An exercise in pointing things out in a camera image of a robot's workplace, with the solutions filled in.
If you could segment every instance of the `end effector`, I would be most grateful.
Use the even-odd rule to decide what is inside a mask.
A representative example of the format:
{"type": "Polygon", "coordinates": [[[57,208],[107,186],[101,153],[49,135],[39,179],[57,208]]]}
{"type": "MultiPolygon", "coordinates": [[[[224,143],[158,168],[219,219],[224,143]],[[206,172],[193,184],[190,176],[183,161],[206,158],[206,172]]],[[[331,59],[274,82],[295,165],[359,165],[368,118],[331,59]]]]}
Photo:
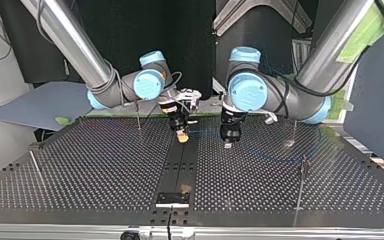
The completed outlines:
{"type": "Polygon", "coordinates": [[[161,51],[153,51],[139,59],[142,70],[127,74],[121,79],[90,89],[88,99],[95,109],[124,105],[137,100],[154,100],[167,114],[169,125],[180,142],[188,140],[187,119],[198,108],[201,93],[196,90],[176,89],[176,82],[161,51]]]}
{"type": "Polygon", "coordinates": [[[240,126],[251,112],[263,110],[308,124],[320,123],[329,114],[330,97],[307,94],[259,72],[260,57],[261,53],[250,47],[237,47],[231,52],[220,127],[226,148],[240,140],[240,126]]]}

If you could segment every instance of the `metal frame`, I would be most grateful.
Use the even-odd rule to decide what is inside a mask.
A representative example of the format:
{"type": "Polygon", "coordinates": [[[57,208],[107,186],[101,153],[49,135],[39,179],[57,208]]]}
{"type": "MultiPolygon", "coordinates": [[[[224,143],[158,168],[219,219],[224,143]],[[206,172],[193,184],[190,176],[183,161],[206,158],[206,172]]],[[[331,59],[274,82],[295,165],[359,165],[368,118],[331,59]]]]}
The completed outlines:
{"type": "MultiPolygon", "coordinates": [[[[202,117],[200,119],[204,120],[206,118],[218,119],[218,117],[202,117]]],[[[44,147],[46,148],[48,144],[52,144],[54,140],[72,128],[73,126],[67,127],[54,137],[48,139],[44,147]]],[[[384,230],[373,230],[384,228],[384,212],[380,214],[362,214],[352,211],[318,212],[308,210],[289,211],[288,213],[278,213],[277,211],[203,213],[195,211],[195,180],[197,168],[199,167],[197,154],[200,138],[203,136],[197,132],[199,128],[202,128],[202,126],[191,125],[191,139],[188,144],[180,144],[175,141],[173,137],[165,165],[163,169],[161,169],[159,184],[154,193],[154,201],[156,201],[159,192],[188,192],[190,193],[191,199],[188,208],[170,210],[170,208],[157,208],[156,206],[152,206],[146,211],[123,210],[112,212],[96,210],[77,211],[73,209],[55,211],[44,211],[40,209],[31,209],[28,211],[24,209],[0,209],[0,237],[38,239],[41,237],[39,236],[40,234],[44,234],[47,238],[51,236],[55,239],[64,239],[73,236],[84,239],[96,238],[98,236],[102,238],[112,238],[116,236],[118,238],[119,234],[128,229],[123,226],[129,225],[144,226],[133,229],[129,228],[129,230],[144,232],[144,234],[146,232],[148,232],[148,234],[152,232],[152,236],[156,238],[166,238],[166,226],[168,219],[170,219],[170,214],[172,215],[170,221],[171,232],[173,236],[181,236],[182,238],[187,238],[185,236],[191,231],[194,232],[196,238],[203,239],[212,237],[231,237],[234,239],[235,237],[240,238],[244,235],[259,238],[284,237],[285,239],[291,237],[384,237],[384,230]],[[373,229],[325,228],[329,226],[373,229]]],[[[358,164],[361,164],[361,166],[370,169],[367,171],[373,172],[371,175],[375,176],[378,181],[384,184],[384,170],[382,168],[378,168],[365,154],[359,152],[345,139],[338,137],[333,130],[323,128],[323,132],[325,136],[335,142],[335,146],[343,149],[346,154],[350,155],[358,164]]],[[[32,161],[29,154],[26,154],[14,163],[20,163],[20,166],[22,166],[21,163],[23,163],[23,161],[32,161]]],[[[7,174],[7,172],[1,171],[0,179],[7,174]]]]}
{"type": "MultiPolygon", "coordinates": [[[[120,239],[124,231],[142,239],[167,239],[165,227],[108,225],[7,225],[0,224],[0,239],[120,239]]],[[[384,229],[352,228],[178,228],[174,239],[384,239],[384,229]]]]}
{"type": "Polygon", "coordinates": [[[213,23],[217,36],[222,36],[245,13],[257,6],[269,6],[276,10],[288,23],[292,24],[299,33],[305,33],[312,21],[297,0],[229,0],[213,23]]]}

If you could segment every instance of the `green tape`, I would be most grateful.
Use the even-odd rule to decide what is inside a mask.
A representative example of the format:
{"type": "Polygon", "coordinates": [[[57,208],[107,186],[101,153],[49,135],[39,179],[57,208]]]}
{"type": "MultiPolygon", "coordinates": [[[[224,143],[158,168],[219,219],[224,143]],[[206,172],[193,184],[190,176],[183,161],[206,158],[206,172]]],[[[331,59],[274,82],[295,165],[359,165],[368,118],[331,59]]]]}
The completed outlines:
{"type": "Polygon", "coordinates": [[[348,64],[354,63],[367,46],[373,45],[383,35],[384,17],[376,4],[373,3],[336,61],[348,64]]]}
{"type": "Polygon", "coordinates": [[[59,123],[60,125],[63,125],[63,126],[71,125],[74,122],[74,121],[71,121],[69,118],[66,118],[66,117],[56,117],[55,121],[57,121],[57,123],[59,123]]]}

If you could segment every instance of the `metal plate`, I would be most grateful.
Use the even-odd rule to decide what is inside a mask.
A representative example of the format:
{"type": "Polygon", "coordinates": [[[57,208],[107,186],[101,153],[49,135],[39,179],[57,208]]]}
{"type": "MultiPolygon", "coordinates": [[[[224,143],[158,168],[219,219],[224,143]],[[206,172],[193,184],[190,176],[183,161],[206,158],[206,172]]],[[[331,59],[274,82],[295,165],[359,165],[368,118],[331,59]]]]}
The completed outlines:
{"type": "Polygon", "coordinates": [[[155,202],[174,190],[190,193],[176,226],[384,228],[384,170],[331,129],[251,116],[224,149],[219,117],[199,118],[184,145],[166,121],[66,128],[36,154],[42,172],[29,157],[0,172],[0,223],[167,225],[170,210],[155,202]]]}
{"type": "Polygon", "coordinates": [[[202,118],[196,133],[192,224],[384,227],[383,169],[331,129],[248,117],[242,140],[224,149],[219,121],[202,118]],[[311,167],[297,211],[304,155],[311,167]]]}
{"type": "Polygon", "coordinates": [[[166,119],[82,120],[36,154],[41,172],[27,158],[1,173],[0,210],[146,214],[173,136],[166,119]]]}

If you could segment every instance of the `metal rod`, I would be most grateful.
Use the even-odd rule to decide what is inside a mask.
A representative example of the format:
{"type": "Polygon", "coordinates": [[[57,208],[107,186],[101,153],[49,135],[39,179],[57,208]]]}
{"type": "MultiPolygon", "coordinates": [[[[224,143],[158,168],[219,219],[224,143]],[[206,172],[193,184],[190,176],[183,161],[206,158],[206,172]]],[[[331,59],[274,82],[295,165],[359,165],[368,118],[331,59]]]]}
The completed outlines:
{"type": "Polygon", "coordinates": [[[30,157],[32,157],[32,160],[33,160],[33,163],[34,163],[34,166],[35,166],[36,170],[38,172],[41,172],[41,169],[39,168],[39,164],[37,164],[36,157],[34,156],[34,152],[33,151],[29,151],[29,153],[30,153],[30,157]]]}
{"type": "Polygon", "coordinates": [[[372,4],[373,0],[344,1],[297,75],[303,86],[326,93],[344,80],[352,64],[336,59],[372,4]]]}
{"type": "Polygon", "coordinates": [[[42,27],[54,44],[89,87],[105,84],[111,77],[110,68],[65,1],[21,0],[34,18],[37,17],[39,1],[43,1],[43,10],[40,14],[42,27]]]}

